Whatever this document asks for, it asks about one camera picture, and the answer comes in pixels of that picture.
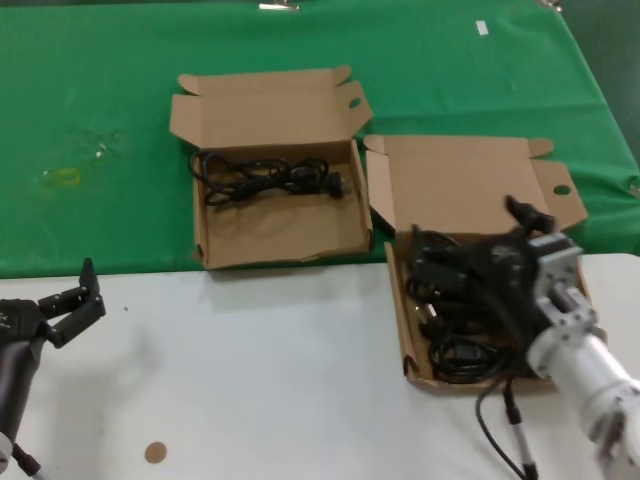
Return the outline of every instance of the white paper scrap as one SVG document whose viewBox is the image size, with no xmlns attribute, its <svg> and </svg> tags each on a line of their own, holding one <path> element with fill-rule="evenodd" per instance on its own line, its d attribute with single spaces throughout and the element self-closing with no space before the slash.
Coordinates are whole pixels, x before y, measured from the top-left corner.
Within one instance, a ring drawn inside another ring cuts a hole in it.
<svg viewBox="0 0 640 480">
<path fill-rule="evenodd" d="M 487 23 L 484 20 L 478 20 L 476 22 L 476 27 L 478 27 L 478 33 L 480 35 L 489 35 L 489 29 L 487 28 Z"/>
</svg>

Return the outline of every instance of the metal bracket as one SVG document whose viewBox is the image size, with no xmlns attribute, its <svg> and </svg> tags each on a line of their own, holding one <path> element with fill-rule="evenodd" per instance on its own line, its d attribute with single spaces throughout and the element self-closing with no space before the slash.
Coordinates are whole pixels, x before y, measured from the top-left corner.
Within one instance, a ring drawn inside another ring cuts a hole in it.
<svg viewBox="0 0 640 480">
<path fill-rule="evenodd" d="M 556 12 L 562 12 L 562 1 L 561 0 L 537 0 L 540 5 L 547 8 L 552 8 Z"/>
<path fill-rule="evenodd" d="M 289 0 L 273 0 L 273 3 L 261 3 L 258 5 L 260 10 L 278 10 L 278 11 L 293 11 L 300 10 L 300 5 L 290 5 Z"/>
</svg>

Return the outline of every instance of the brown circle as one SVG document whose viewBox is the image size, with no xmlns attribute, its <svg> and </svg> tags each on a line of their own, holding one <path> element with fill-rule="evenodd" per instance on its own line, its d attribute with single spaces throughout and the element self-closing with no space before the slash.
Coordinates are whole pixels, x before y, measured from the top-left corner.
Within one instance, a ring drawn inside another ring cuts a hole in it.
<svg viewBox="0 0 640 480">
<path fill-rule="evenodd" d="M 160 463 L 167 456 L 167 446 L 162 442 L 153 442 L 144 452 L 149 463 Z"/>
</svg>

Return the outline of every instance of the box handle hole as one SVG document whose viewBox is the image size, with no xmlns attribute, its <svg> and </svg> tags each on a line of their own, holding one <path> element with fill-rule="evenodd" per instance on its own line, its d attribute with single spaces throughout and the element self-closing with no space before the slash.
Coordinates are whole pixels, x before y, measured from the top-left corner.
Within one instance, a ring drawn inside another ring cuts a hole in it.
<svg viewBox="0 0 640 480">
<path fill-rule="evenodd" d="M 569 195 L 571 193 L 571 187 L 569 185 L 556 185 L 553 189 L 553 193 L 556 195 Z"/>
</svg>

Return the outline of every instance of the yellow stain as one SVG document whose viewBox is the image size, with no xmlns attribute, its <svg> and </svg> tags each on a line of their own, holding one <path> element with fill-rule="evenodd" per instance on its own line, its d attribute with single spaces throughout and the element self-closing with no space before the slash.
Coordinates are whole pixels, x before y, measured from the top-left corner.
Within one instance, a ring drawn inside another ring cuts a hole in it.
<svg viewBox="0 0 640 480">
<path fill-rule="evenodd" d="M 53 182 L 58 187 L 73 187 L 80 183 L 80 171 L 77 168 L 61 168 L 53 175 Z"/>
</svg>

